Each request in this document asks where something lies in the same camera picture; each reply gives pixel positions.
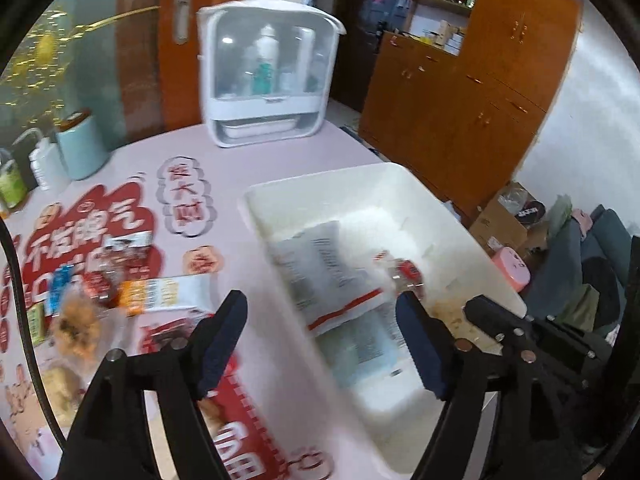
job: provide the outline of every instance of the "red stripe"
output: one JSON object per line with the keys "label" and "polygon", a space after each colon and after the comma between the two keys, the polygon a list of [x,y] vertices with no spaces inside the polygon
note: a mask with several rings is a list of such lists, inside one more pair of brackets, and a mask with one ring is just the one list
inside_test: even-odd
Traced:
{"label": "red stripe", "polygon": [[381,288],[377,288],[376,290],[372,290],[368,294],[365,294],[364,296],[360,296],[359,298],[356,298],[355,300],[351,301],[350,303],[347,303],[340,310],[336,310],[335,312],[331,312],[329,314],[324,314],[324,316],[320,316],[312,324],[310,324],[307,328],[309,330],[313,330],[313,329],[319,327],[320,325],[322,325],[322,323],[324,323],[326,321],[329,321],[330,319],[333,319],[334,317],[341,316],[345,312],[348,312],[352,308],[354,308],[354,307],[356,307],[356,306],[358,306],[360,304],[363,304],[365,301],[369,301],[371,298],[375,298],[379,294],[382,294],[382,289]]}

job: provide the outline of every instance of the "pink cloth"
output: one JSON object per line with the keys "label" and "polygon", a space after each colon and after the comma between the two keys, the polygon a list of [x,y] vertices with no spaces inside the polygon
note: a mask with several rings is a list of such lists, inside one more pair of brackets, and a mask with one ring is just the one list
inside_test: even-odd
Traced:
{"label": "pink cloth", "polygon": [[513,290],[520,292],[525,288],[531,279],[531,273],[518,253],[510,247],[503,247],[491,261],[498,267],[498,270],[504,275]]}
{"label": "pink cloth", "polygon": [[587,237],[587,233],[593,227],[593,220],[582,209],[574,209],[571,211],[571,216],[580,224],[580,232],[582,233],[582,239]]}

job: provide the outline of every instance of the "black round object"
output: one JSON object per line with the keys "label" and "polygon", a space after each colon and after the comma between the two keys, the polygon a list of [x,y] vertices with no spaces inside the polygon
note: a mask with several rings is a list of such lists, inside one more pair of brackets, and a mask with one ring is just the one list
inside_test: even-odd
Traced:
{"label": "black round object", "polygon": [[527,202],[524,207],[516,213],[518,222],[529,227],[540,222],[546,213],[545,205],[537,200]]}

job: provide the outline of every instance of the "brown lid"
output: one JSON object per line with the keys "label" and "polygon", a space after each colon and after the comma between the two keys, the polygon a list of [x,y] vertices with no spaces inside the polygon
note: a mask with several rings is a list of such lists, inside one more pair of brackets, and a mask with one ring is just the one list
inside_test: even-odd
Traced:
{"label": "brown lid", "polygon": [[77,124],[80,124],[87,117],[91,116],[91,110],[89,108],[83,108],[82,110],[78,110],[77,112],[73,112],[69,117],[64,119],[58,129],[61,132],[66,132],[67,130],[73,128]]}

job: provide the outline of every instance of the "pink container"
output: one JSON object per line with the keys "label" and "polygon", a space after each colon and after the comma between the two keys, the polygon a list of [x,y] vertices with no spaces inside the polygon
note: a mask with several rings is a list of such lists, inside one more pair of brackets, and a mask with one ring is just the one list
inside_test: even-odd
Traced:
{"label": "pink container", "polygon": [[529,269],[518,253],[510,247],[501,248],[491,260],[516,292],[520,292],[529,283]]}

